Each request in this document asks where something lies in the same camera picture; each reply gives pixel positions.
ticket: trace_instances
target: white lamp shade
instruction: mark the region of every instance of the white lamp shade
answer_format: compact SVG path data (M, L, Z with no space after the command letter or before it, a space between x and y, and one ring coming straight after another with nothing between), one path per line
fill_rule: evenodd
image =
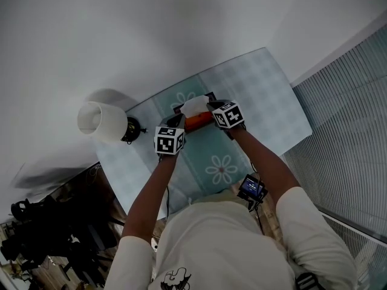
M83 134L110 143L123 138L128 119L116 106L89 101L79 110L78 128Z

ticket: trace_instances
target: display screen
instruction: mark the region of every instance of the display screen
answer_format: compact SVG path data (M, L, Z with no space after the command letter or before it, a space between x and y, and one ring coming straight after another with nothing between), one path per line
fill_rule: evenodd
M261 193L262 186L258 186L258 181L254 177L247 175L240 189L243 189L252 198L256 198Z

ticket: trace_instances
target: lamp base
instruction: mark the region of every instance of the lamp base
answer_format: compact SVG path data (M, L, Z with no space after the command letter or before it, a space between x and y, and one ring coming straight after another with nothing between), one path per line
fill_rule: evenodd
M138 138L141 131L144 133L147 132L146 129L141 128L140 123L137 119L133 117L128 117L128 128L121 141L131 144L134 140Z

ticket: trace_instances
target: printed graphic on shirt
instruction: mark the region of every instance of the printed graphic on shirt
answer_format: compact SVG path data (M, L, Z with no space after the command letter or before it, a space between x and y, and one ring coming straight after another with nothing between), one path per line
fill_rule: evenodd
M161 290L189 290L188 283L190 276L186 276L187 269L180 268L175 271L169 271L165 274L164 281L161 282Z

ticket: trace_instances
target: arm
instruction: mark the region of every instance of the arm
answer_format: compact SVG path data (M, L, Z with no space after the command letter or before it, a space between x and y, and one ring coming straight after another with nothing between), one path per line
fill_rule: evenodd
M174 172L178 155L164 156L134 200L122 237L136 236L151 243L161 200Z
M299 186L286 164L253 135L241 127L229 132L254 164L275 204L287 190Z
M230 129L250 158L276 203L276 212L290 257L315 273L329 289L353 289L354 260L343 240L325 222L290 169L244 129Z

